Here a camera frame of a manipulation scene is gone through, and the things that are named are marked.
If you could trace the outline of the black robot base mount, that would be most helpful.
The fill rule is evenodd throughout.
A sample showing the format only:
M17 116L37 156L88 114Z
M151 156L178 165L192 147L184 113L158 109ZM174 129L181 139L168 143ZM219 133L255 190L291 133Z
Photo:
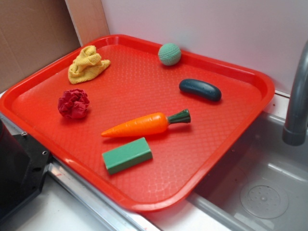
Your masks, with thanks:
M50 159L50 151L31 135L12 135L0 123L1 223L41 193Z

